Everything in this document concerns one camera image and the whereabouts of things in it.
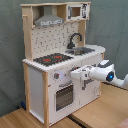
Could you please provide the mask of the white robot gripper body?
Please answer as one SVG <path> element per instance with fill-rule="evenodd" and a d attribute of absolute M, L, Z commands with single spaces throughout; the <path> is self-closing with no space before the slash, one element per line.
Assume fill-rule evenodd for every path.
<path fill-rule="evenodd" d="M 71 72 L 71 77 L 75 79 L 80 79 L 80 80 L 88 80 L 89 79 L 89 72 L 90 69 L 87 66 L 78 68 L 74 71 Z"/>

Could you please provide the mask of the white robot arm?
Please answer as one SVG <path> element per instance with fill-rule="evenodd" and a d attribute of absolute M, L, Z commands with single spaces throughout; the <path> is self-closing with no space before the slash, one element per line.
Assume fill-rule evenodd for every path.
<path fill-rule="evenodd" d="M 128 90 L 128 74 L 123 80 L 115 74 L 114 65 L 108 60 L 101 61 L 97 66 L 85 65 L 71 72 L 71 77 L 80 80 L 98 80 Z"/>

